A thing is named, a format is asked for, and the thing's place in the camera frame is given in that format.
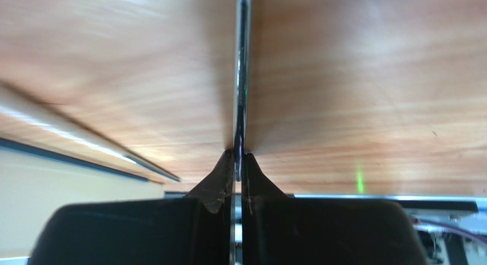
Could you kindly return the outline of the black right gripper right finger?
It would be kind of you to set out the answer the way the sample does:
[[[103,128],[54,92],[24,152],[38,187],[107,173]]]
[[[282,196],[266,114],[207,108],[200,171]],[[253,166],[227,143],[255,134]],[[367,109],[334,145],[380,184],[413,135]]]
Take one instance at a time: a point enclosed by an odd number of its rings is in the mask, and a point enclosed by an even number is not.
[[[402,207],[390,200],[292,198],[242,166],[244,264],[426,264]]]

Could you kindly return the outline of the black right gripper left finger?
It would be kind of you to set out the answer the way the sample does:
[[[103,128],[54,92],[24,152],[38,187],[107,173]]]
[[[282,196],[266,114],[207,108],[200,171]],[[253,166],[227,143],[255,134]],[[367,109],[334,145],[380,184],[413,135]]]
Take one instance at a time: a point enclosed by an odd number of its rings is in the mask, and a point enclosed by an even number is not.
[[[71,204],[29,264],[234,264],[234,154],[181,198]]]

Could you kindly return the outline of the silver chopstick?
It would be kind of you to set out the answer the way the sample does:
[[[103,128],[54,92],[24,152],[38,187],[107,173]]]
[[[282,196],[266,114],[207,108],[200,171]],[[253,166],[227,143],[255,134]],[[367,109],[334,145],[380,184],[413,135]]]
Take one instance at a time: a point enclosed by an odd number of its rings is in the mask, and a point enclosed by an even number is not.
[[[235,0],[235,2],[233,151],[235,180],[240,182],[248,119],[252,0]]]

